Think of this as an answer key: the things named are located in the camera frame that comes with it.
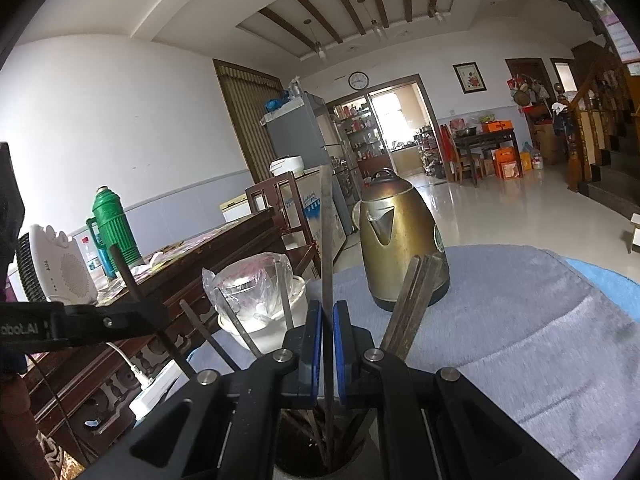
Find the ceiling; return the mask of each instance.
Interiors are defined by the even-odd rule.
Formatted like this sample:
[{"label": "ceiling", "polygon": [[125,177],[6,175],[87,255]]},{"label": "ceiling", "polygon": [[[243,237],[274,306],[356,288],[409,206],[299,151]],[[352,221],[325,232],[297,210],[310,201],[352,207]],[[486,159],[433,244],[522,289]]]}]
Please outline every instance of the ceiling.
[{"label": "ceiling", "polygon": [[[357,0],[346,1],[47,0],[19,43],[69,34],[120,34],[284,78],[315,73],[390,44],[467,30],[478,16],[517,16],[528,0],[364,0],[366,9]],[[430,1],[435,6],[431,11]],[[439,22],[434,10],[446,21]],[[308,19],[311,29],[304,23]],[[378,41],[372,19],[383,26],[388,22],[387,40]],[[326,49],[326,63],[312,48],[316,40]]]}]

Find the wall clock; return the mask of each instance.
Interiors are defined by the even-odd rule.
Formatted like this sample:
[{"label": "wall clock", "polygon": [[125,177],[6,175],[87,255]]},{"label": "wall clock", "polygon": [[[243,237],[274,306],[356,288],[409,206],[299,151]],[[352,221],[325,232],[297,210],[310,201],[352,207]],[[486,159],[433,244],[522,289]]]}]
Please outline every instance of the wall clock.
[{"label": "wall clock", "polygon": [[354,72],[349,76],[349,86],[354,90],[364,90],[369,86],[369,76],[364,72]]}]

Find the kettle sticker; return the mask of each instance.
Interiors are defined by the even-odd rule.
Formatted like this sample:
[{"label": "kettle sticker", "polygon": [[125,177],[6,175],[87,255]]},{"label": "kettle sticker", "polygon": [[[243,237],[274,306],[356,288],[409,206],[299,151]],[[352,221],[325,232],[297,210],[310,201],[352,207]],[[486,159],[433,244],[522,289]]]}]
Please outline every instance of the kettle sticker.
[{"label": "kettle sticker", "polygon": [[443,253],[444,252],[444,244],[442,243],[442,237],[440,236],[440,231],[438,230],[438,226],[433,226],[433,241],[436,244],[437,249]]}]

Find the striped curtain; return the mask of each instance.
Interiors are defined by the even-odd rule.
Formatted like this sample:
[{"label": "striped curtain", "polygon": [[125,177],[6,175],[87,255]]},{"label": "striped curtain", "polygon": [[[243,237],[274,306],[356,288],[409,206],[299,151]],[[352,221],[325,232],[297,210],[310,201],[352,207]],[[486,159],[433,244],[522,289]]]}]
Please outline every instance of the striped curtain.
[{"label": "striped curtain", "polygon": [[276,154],[260,119],[266,113],[265,102],[281,97],[280,80],[242,66],[213,61],[244,160],[254,182],[262,182],[271,176],[269,166]]}]

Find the bolt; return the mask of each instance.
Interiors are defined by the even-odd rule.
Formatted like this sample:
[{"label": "bolt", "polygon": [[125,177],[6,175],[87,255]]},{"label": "bolt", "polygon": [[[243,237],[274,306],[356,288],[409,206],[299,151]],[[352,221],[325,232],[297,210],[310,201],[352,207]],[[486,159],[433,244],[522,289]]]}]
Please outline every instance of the bolt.
[{"label": "bolt", "polygon": [[380,361],[384,356],[385,353],[380,348],[369,348],[369,350],[364,352],[364,358],[371,363]]},{"label": "bolt", "polygon": [[449,383],[455,383],[460,378],[460,372],[457,368],[447,366],[440,370],[440,376]]},{"label": "bolt", "polygon": [[273,360],[277,363],[286,363],[293,357],[293,352],[287,348],[276,350],[273,354]]},{"label": "bolt", "polygon": [[202,386],[206,386],[207,384],[214,383],[218,378],[218,372],[215,370],[203,370],[198,372],[196,375],[196,380],[202,384]]}]

